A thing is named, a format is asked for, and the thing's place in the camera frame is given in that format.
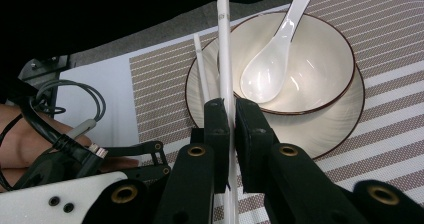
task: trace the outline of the white spoon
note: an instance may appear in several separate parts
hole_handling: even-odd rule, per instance
[[[247,99],[271,101],[280,92],[288,65],[289,47],[296,27],[311,0],[293,0],[271,41],[247,64],[240,86]]]

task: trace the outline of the human hand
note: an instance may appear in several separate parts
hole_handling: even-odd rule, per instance
[[[0,104],[0,132],[19,113],[20,109],[16,106]],[[39,115],[60,133],[67,133],[72,129],[43,113],[39,113]],[[85,135],[78,137],[75,141],[83,146],[89,146],[92,143],[90,138]],[[13,186],[35,159],[51,147],[52,144],[39,135],[25,119],[19,120],[6,134],[0,146],[0,166],[9,184]],[[137,167],[138,164],[138,160],[127,157],[106,157],[99,171],[111,172]]]

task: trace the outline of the gray cable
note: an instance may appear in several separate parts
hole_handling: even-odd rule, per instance
[[[38,90],[38,93],[35,98],[36,103],[34,104],[34,106],[37,107],[37,109],[42,112],[46,112],[46,110],[49,110],[49,111],[59,110],[59,112],[56,112],[56,113],[65,112],[66,111],[65,108],[51,107],[51,106],[43,104],[43,102],[45,101],[44,99],[45,93],[49,91],[50,89],[57,88],[59,86],[78,86],[82,88],[84,91],[90,94],[90,96],[93,98],[94,102],[96,103],[97,111],[93,119],[96,122],[98,122],[100,119],[103,118],[106,112],[106,102],[103,96],[100,94],[100,92],[87,84],[83,84],[83,83],[79,83],[79,82],[75,82],[71,80],[59,79],[59,80],[52,80],[52,81],[48,81],[44,83]]]

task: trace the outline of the gray striped placemat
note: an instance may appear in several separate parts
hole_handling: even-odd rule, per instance
[[[355,130],[316,163],[348,190],[378,179],[424,207],[424,0],[312,0],[306,12],[347,37],[366,89]],[[201,36],[202,46],[216,36]],[[195,127],[184,98],[195,57],[187,40],[130,58],[140,141],[162,141],[171,165]],[[240,177],[238,190],[240,223],[269,223],[263,195],[243,194]],[[214,221],[222,220],[217,195]]]

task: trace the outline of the wire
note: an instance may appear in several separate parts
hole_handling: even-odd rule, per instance
[[[65,79],[52,80],[52,81],[48,81],[44,83],[37,92],[37,95],[34,101],[34,108],[37,111],[41,111],[48,114],[64,113],[66,111],[65,108],[49,106],[47,105],[47,101],[46,101],[46,97],[47,97],[46,92],[50,91],[51,89],[57,88],[59,86],[77,86],[83,89],[84,91],[86,91],[88,94],[90,94],[90,96],[93,98],[94,102],[96,103],[97,111],[93,119],[96,122],[98,122],[100,119],[103,118],[106,112],[106,102],[103,96],[100,94],[100,92],[87,84],[83,84],[83,83],[79,83],[79,82],[75,82],[71,80],[65,80]]]

